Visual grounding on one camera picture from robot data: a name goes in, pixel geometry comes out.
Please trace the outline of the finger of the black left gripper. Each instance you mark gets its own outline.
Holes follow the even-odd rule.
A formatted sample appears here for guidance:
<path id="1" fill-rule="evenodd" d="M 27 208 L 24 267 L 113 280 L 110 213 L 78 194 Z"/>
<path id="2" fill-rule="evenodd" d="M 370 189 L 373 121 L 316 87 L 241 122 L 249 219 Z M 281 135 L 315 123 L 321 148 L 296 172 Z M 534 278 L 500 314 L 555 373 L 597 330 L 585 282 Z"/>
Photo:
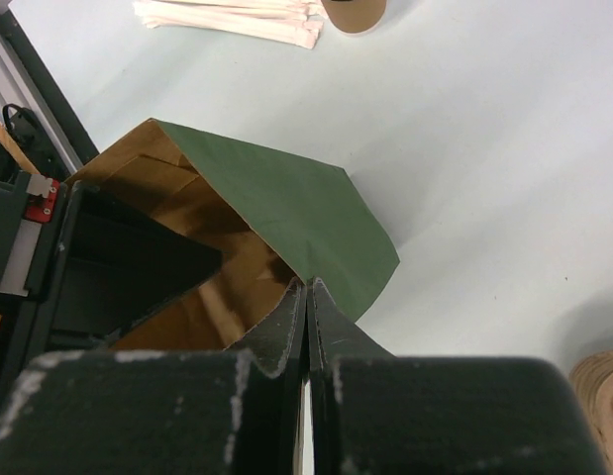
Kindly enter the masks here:
<path id="1" fill-rule="evenodd" d="M 48 296 L 50 346 L 110 346 L 212 277 L 220 250 L 99 187 L 69 194 Z"/>

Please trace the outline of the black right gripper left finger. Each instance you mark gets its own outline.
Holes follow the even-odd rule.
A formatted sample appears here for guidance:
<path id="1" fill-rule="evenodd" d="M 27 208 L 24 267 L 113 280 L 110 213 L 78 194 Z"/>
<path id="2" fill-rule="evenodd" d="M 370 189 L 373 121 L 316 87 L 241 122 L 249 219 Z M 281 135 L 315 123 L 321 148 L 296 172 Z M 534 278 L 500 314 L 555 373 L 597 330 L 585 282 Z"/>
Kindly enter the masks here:
<path id="1" fill-rule="evenodd" d="M 60 351 L 0 413 L 0 474 L 297 474 L 306 289 L 222 351 Z"/>

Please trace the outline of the green paper bag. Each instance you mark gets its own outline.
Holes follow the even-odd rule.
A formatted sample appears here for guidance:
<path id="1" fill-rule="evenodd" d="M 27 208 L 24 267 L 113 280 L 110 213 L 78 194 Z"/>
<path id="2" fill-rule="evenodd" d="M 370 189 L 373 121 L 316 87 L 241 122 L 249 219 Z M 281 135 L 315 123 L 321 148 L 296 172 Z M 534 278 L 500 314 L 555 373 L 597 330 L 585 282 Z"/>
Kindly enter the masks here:
<path id="1" fill-rule="evenodd" d="M 399 257 L 340 167 L 149 119 L 76 174 L 157 222 L 221 250 L 221 269 L 118 341 L 121 349 L 222 349 L 322 279 L 351 320 Z"/>

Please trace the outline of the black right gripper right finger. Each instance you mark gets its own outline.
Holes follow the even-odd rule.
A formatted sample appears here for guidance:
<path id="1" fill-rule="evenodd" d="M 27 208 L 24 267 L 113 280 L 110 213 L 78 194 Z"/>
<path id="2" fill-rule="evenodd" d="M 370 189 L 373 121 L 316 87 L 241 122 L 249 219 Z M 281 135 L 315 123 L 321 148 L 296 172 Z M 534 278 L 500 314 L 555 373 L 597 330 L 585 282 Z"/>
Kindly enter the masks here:
<path id="1" fill-rule="evenodd" d="M 529 357 L 404 357 L 308 287 L 319 474 L 602 474 L 565 377 Z"/>

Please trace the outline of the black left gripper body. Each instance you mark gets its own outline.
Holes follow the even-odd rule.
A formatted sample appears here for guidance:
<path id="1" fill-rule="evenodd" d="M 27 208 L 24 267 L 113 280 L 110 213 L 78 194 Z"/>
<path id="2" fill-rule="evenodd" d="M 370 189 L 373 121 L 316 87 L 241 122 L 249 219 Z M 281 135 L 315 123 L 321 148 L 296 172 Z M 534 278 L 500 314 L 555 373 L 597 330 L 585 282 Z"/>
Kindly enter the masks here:
<path id="1" fill-rule="evenodd" d="M 33 357 L 78 346 L 51 316 L 66 206 L 66 186 L 53 178 L 19 171 L 0 181 L 0 396 Z"/>

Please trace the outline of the brown paper coffee cup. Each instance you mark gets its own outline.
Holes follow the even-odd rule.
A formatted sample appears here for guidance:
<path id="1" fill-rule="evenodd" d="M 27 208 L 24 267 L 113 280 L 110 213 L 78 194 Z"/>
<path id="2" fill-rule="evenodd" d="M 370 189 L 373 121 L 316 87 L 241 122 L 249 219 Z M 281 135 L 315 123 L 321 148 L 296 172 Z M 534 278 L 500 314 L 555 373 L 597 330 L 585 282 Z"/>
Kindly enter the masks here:
<path id="1" fill-rule="evenodd" d="M 331 23 L 346 34 L 370 30 L 383 17 L 386 0 L 323 0 L 322 5 Z"/>

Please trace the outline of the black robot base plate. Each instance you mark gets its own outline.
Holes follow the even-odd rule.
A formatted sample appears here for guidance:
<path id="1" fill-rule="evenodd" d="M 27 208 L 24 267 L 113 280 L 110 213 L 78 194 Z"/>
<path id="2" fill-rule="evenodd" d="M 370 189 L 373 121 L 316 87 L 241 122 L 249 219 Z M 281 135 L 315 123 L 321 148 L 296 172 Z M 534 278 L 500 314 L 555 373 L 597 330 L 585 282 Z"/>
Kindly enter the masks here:
<path id="1" fill-rule="evenodd" d="M 30 111 L 60 168 L 71 175 L 98 149 L 60 91 L 7 1 L 0 1 L 0 123 Z"/>

